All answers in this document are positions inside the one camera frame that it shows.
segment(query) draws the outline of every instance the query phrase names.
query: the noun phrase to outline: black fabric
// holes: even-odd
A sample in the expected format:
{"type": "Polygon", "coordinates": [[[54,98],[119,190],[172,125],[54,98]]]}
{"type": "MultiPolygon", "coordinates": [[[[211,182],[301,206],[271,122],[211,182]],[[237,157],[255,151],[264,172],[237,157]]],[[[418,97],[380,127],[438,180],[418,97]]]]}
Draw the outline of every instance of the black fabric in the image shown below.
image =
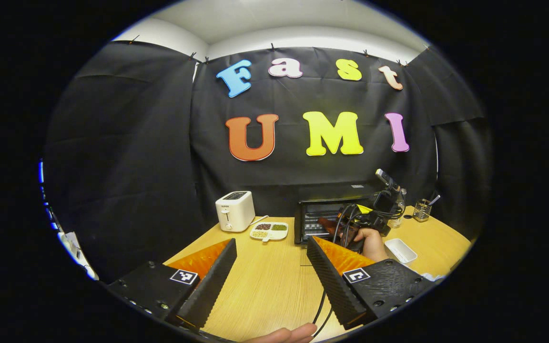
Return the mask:
{"type": "Polygon", "coordinates": [[[217,222],[214,202],[231,191],[252,191],[256,215],[294,215],[299,187],[333,183],[379,184],[375,171],[385,170],[408,189],[408,201],[433,193],[436,180],[436,149],[433,130],[420,100],[418,87],[405,68],[393,61],[366,57],[356,52],[321,48],[278,48],[221,57],[198,66],[192,97],[190,139],[198,174],[201,208],[208,224],[217,222]],[[289,78],[268,74],[272,60],[288,57],[300,62],[303,76],[289,78]],[[252,65],[251,87],[229,98],[228,87],[216,74],[238,61],[252,65]],[[359,81],[337,74],[337,59],[357,62],[359,81]],[[377,69],[387,65],[404,85],[396,91],[377,69]],[[307,111],[322,112],[334,125],[342,111],[358,116],[357,132],[363,154],[343,155],[327,150],[324,156],[308,156],[307,111]],[[408,152],[394,152],[386,113],[403,115],[408,152]],[[261,161],[240,161],[229,150],[226,120],[249,117],[247,145],[262,144],[259,115],[279,116],[275,148],[261,161]]]}
{"type": "Polygon", "coordinates": [[[104,282],[165,261],[205,231],[187,134],[195,65],[161,46],[109,43],[52,115],[46,197],[104,282]]]}
{"type": "Polygon", "coordinates": [[[436,191],[441,198],[431,215],[473,241],[488,213],[494,167],[492,137],[482,104],[434,46],[414,58],[406,70],[418,84],[436,135],[436,191]]]}

